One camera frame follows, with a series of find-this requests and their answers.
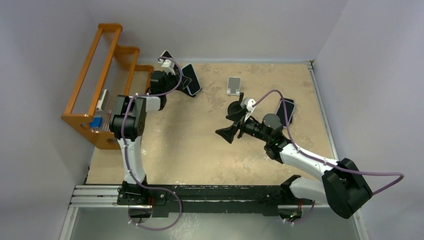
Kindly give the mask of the silver phone stand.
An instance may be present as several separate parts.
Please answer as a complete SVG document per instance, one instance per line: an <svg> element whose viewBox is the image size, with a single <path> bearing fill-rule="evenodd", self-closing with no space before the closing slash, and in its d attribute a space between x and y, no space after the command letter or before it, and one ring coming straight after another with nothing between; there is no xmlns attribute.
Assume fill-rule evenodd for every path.
<svg viewBox="0 0 424 240"><path fill-rule="evenodd" d="M241 93L241 78L230 76L227 80L226 94L231 96L239 96Z"/></svg>

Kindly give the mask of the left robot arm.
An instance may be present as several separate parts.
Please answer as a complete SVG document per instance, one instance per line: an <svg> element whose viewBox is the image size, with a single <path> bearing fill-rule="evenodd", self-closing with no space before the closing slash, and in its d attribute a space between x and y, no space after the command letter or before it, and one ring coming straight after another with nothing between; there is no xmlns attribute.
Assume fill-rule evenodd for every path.
<svg viewBox="0 0 424 240"><path fill-rule="evenodd" d="M141 142L148 112L164 109L172 90L195 97L201 90L197 75L155 70L150 74L146 96L118 95L109 120L109 130L120 146L124 162L122 189L130 189L129 197L138 205L149 199L148 187L144 183L146 172L141 160Z"/></svg>

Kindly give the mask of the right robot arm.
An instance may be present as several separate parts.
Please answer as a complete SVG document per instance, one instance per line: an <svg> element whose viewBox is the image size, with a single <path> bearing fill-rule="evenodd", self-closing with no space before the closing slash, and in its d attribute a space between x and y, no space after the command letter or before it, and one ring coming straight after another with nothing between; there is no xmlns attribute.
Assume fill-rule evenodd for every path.
<svg viewBox="0 0 424 240"><path fill-rule="evenodd" d="M292 204L298 199L308 199L325 203L338 216L348 219L373 197L370 186L352 160L337 161L295 146L284 136L278 115L268 113L258 121L244 107L226 118L232 125L215 131L226 142L231 144L234 138L247 134L265 142L264 151L270 159L314 177L293 176L280 191L284 202Z"/></svg>

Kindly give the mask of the white smartphone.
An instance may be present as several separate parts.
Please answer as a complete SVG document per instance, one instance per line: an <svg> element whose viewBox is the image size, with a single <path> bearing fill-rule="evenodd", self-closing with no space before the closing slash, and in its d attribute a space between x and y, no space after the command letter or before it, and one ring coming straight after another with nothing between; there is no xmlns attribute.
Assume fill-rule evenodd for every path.
<svg viewBox="0 0 424 240"><path fill-rule="evenodd" d="M169 53L169 51L165 50L164 52L161 53L161 55L158 58L158 62L159 63L163 63L166 60L172 59L172 55Z"/></svg>

